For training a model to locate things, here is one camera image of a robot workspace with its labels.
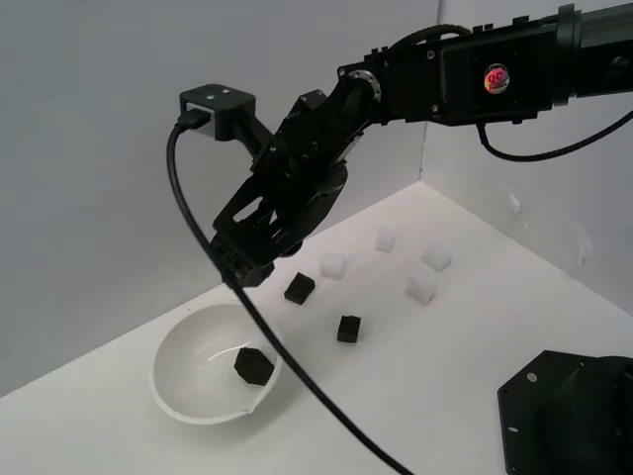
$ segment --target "black cable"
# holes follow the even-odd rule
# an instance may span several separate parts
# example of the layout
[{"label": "black cable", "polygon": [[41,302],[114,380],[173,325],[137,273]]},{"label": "black cable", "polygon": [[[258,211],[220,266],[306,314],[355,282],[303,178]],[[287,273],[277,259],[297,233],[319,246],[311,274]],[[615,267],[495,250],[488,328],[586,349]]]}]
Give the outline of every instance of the black cable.
[{"label": "black cable", "polygon": [[573,151],[580,150],[581,148],[584,148],[587,145],[596,143],[600,139],[604,139],[609,134],[617,131],[624,124],[631,121],[631,119],[633,119],[633,111],[629,112],[622,119],[611,124],[606,129],[598,132],[597,134],[592,135],[591,137],[587,137],[583,141],[576,142],[568,146],[564,146],[563,148],[559,148],[557,150],[552,150],[545,153],[536,153],[534,155],[512,155],[510,153],[505,153],[503,151],[497,150],[491,145],[490,141],[488,140],[488,134],[486,134],[486,124],[477,124],[477,132],[479,132],[480,142],[482,143],[484,148],[488,152],[490,152],[492,155],[498,158],[501,158],[503,160],[507,160],[507,161],[532,163],[535,161],[549,160],[550,158],[556,158],[557,156],[566,155],[568,153],[572,153]]},{"label": "black cable", "polygon": [[387,55],[396,53],[405,48],[414,47],[421,42],[429,42],[432,40],[439,40],[444,35],[469,35],[471,31],[468,28],[460,27],[458,25],[433,25],[432,27],[418,30],[410,35],[405,36],[401,40],[395,42],[387,51]]},{"label": "black cable", "polygon": [[[248,298],[243,288],[235,278],[235,276],[228,269],[224,267],[224,264],[221,259],[218,259],[211,247],[209,246],[209,241],[205,237],[204,232],[196,222],[195,218],[191,214],[191,210],[189,209],[189,205],[187,205],[187,201],[182,192],[182,188],[180,187],[180,181],[178,180],[178,173],[176,171],[176,142],[181,134],[183,134],[188,129],[197,129],[201,127],[198,125],[196,121],[188,120],[187,114],[193,113],[196,111],[195,109],[189,111],[181,116],[178,120],[178,124],[174,126],[174,129],[171,131],[169,135],[169,141],[167,142],[167,171],[169,173],[169,182],[171,183],[171,189],[174,193],[174,197],[176,198],[176,203],[178,204],[178,208],[182,213],[189,229],[193,233],[194,237],[205,251],[211,262],[220,272],[222,279],[224,280],[227,287],[233,291],[239,302],[244,306],[246,311],[250,314],[251,318],[255,322],[255,324],[259,327],[261,332],[266,336],[270,344],[275,348],[275,351],[279,353],[282,359],[288,364],[288,366],[295,372],[297,377],[306,385],[306,387],[315,395],[315,397],[332,413],[332,415],[341,422],[347,430],[349,430],[354,437],[358,439],[365,447],[367,447],[374,455],[376,455],[379,459],[393,468],[397,473],[403,475],[413,475],[411,471],[406,469],[404,466],[398,462],[395,458],[389,455],[385,450],[383,450],[380,446],[378,446],[371,438],[369,438],[365,433],[356,426],[354,422],[352,422],[346,415],[343,413],[334,402],[329,399],[329,397],[322,391],[322,389],[317,385],[317,383],[308,375],[308,373],[302,368],[302,366],[297,362],[297,360],[293,357],[293,355],[286,349],[284,344],[277,338],[277,336],[273,333],[273,331],[268,327],[268,324],[261,316],[257,308]],[[196,122],[195,126],[187,127],[186,124],[191,124]]]}]

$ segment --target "white tabletop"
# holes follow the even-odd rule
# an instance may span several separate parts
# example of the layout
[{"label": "white tabletop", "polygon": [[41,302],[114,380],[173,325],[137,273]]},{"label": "white tabletop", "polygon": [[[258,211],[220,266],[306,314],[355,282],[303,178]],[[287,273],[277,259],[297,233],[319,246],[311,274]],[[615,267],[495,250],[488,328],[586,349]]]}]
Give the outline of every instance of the white tabletop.
[{"label": "white tabletop", "polygon": [[[392,254],[373,250],[381,225],[397,232]],[[403,290],[431,238],[454,262],[422,307]],[[326,251],[349,254],[342,281],[318,276]],[[317,282],[303,307],[282,295],[298,270]],[[147,377],[158,344],[227,294],[213,289],[0,399],[0,473],[390,473],[288,368],[233,423],[186,426],[157,408]],[[633,357],[633,318],[421,183],[311,238],[251,295],[321,387],[417,474],[503,474],[497,388],[543,349]],[[349,314],[363,318],[361,339],[338,344]]]}]

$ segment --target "white wall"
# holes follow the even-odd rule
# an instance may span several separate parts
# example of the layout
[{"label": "white wall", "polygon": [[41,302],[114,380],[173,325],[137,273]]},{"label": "white wall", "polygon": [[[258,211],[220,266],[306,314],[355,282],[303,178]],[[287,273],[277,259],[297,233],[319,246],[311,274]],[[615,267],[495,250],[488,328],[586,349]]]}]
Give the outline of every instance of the white wall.
[{"label": "white wall", "polygon": [[[465,26],[555,14],[561,0],[445,0],[441,23]],[[590,11],[621,4],[583,0]],[[572,100],[521,126],[488,126],[491,142],[534,153],[577,142],[633,109],[633,94]],[[480,146],[474,127],[432,125],[422,180],[565,272],[633,313],[633,125],[571,155],[533,164],[503,162]],[[520,203],[514,213],[511,196]],[[591,254],[586,259],[583,255]]]},{"label": "white wall", "polygon": [[[180,91],[252,92],[275,129],[338,65],[436,16],[436,0],[4,0],[0,395],[218,284],[166,179]],[[422,142],[421,126],[368,134],[328,223],[415,181]],[[209,230],[250,158],[195,136],[179,157]]]}]

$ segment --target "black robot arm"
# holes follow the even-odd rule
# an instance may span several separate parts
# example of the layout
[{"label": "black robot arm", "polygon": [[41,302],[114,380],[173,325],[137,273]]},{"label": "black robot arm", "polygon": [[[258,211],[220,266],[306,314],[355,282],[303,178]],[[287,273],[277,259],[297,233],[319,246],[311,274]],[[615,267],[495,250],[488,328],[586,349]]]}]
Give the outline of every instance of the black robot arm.
[{"label": "black robot arm", "polygon": [[568,5],[498,29],[431,27],[374,49],[338,68],[329,96],[301,96],[274,135],[250,94],[218,84],[184,92],[182,112],[211,113],[201,131],[253,157],[252,175],[214,221],[210,251],[241,285],[257,286],[325,218],[347,179],[345,155],[369,126],[518,124],[570,97],[633,90],[632,55],[633,4],[584,14]]}]

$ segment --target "white cube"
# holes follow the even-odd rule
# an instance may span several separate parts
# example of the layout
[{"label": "white cube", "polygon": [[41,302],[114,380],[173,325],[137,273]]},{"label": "white cube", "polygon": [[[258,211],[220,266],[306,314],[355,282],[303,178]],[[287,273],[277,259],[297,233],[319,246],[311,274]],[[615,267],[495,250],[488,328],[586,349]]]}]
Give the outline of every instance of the white cube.
[{"label": "white cube", "polygon": [[391,252],[396,247],[396,233],[391,228],[380,228],[376,236],[376,250]]},{"label": "white cube", "polygon": [[441,272],[453,261],[450,252],[438,240],[433,240],[428,244],[419,260],[430,265],[435,272]]},{"label": "white cube", "polygon": [[407,279],[405,292],[422,305],[427,305],[437,293],[437,273],[420,264]]},{"label": "white cube", "polygon": [[345,254],[326,254],[320,260],[320,275],[340,280],[345,275],[347,256]]}]

